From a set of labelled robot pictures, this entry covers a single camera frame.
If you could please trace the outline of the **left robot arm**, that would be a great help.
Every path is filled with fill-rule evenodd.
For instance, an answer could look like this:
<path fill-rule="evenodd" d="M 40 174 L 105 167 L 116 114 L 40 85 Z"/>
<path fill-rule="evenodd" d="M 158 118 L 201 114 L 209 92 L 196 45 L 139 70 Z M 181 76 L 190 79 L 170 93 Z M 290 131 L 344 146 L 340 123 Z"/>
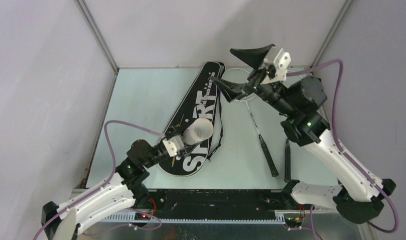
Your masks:
<path fill-rule="evenodd" d="M 42 229 L 49 240 L 75 240 L 89 227 L 120 210 L 143 208 L 149 202 L 149 191 L 143 181 L 147 169 L 171 158 L 187 157 L 201 142 L 212 136 L 190 126 L 172 127 L 161 141 L 152 146 L 146 140 L 134 141 L 127 157 L 110 175 L 82 194 L 42 208 Z"/>

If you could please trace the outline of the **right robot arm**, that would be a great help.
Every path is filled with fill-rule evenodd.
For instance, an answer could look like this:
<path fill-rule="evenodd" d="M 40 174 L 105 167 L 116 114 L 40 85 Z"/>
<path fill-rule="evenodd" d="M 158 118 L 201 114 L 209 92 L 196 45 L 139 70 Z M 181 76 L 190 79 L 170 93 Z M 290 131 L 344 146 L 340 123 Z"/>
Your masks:
<path fill-rule="evenodd" d="M 301 80 L 285 86 L 291 76 L 288 72 L 291 57 L 274 44 L 253 49 L 232 48 L 230 53 L 252 72 L 245 83 L 213 78 L 226 100 L 258 96 L 285 117 L 281 127 L 288 140 L 318 157 L 339 181 L 338 185 L 326 186 L 293 180 L 281 196 L 283 206 L 288 209 L 299 204 L 325 207 L 355 224 L 378 217 L 396 184 L 371 173 L 338 139 L 334 126 L 319 112 L 327 100 L 321 80 L 307 69 L 299 72 Z"/>

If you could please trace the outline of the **white shuttlecock tube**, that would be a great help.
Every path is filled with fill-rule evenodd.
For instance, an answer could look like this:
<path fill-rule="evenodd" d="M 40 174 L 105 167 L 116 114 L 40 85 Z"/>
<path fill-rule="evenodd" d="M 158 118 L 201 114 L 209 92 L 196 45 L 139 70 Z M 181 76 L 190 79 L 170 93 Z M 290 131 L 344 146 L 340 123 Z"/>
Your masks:
<path fill-rule="evenodd" d="M 214 132 L 212 122 L 204 117 L 196 119 L 182 134 L 182 141 L 187 145 L 195 145 L 209 139 Z"/>

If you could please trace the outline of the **white racket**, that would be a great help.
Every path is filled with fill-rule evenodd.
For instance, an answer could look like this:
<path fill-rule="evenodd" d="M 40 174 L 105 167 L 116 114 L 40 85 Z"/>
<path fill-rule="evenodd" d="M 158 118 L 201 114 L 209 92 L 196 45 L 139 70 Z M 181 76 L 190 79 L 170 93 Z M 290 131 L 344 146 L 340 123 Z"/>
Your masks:
<path fill-rule="evenodd" d="M 291 177 L 291 147 L 290 141 L 287 138 L 285 141 L 285 175 L 284 175 L 284 182 L 289 183 L 292 180 Z"/>
<path fill-rule="evenodd" d="M 246 69 L 239 68 L 239 67 L 233 67 L 233 68 L 227 69 L 223 73 L 222 78 L 225 79 L 225 77 L 230 72 L 232 72 L 233 74 L 238 74 L 238 73 L 240 73 L 240 74 L 242 73 L 242 74 L 246 74 L 246 75 L 250 74 L 250 72 L 248 70 L 246 70 Z M 257 126 L 257 123 L 256 123 L 255 118 L 253 116 L 253 113 L 251 111 L 251 108 L 249 106 L 249 101 L 253 100 L 255 97 L 256 97 L 256 95 L 254 93 L 252 93 L 252 94 L 244 96 L 244 97 L 242 97 L 240 99 L 234 98 L 233 101 L 234 102 L 239 102 L 239 103 L 245 103 L 245 105 L 246 105 L 246 107 L 248 109 L 249 115 L 250 115 L 250 117 L 252 119 L 253 125 L 254 125 L 254 127 L 256 129 L 256 132 L 258 134 L 260 146 L 261 146 L 262 152 L 264 154 L 265 160 L 266 160 L 266 162 L 268 164 L 270 173 L 271 173 L 272 177 L 277 177 L 279 175 L 279 172 L 278 172 L 278 170 L 277 170 L 277 168 L 276 168 L 276 166 L 274 164 L 274 161 L 273 161 L 272 156 L 270 154 L 269 148 L 268 148 L 264 138 L 262 137 L 262 134 L 259 131 L 259 128 Z"/>

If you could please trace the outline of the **black racket bag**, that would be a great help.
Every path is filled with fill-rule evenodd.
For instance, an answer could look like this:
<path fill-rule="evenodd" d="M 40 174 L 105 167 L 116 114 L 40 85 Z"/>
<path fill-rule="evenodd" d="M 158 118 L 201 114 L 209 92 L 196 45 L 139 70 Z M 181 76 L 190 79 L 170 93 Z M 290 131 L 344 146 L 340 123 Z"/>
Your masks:
<path fill-rule="evenodd" d="M 222 107 L 220 103 L 221 92 L 210 77 L 220 78 L 225 72 L 225 65 L 217 61 L 207 61 L 192 83 L 187 94 L 176 109 L 167 131 L 171 127 L 189 127 L 195 119 L 203 117 L 211 121 L 221 120 Z M 175 159 L 161 162 L 159 166 L 166 173 L 174 177 L 188 177 L 197 173 L 205 163 L 210 161 L 214 153 L 221 146 L 223 138 L 223 124 L 215 127 L 219 131 L 219 139 L 212 137 L 203 141 L 187 157 L 177 156 Z"/>

